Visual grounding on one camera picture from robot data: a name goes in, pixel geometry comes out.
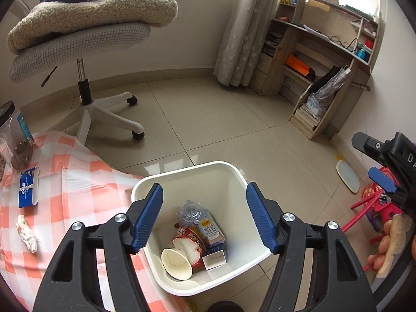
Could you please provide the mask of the right hand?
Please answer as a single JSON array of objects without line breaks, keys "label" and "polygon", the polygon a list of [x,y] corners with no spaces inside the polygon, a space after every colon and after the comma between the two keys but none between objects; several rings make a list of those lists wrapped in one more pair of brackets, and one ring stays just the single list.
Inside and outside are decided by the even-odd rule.
[{"label": "right hand", "polygon": [[396,214],[384,224],[386,235],[380,241],[378,253],[367,258],[367,265],[376,272],[376,278],[385,278],[393,268],[394,257],[405,250],[407,234],[413,225],[414,220],[404,213]]}]

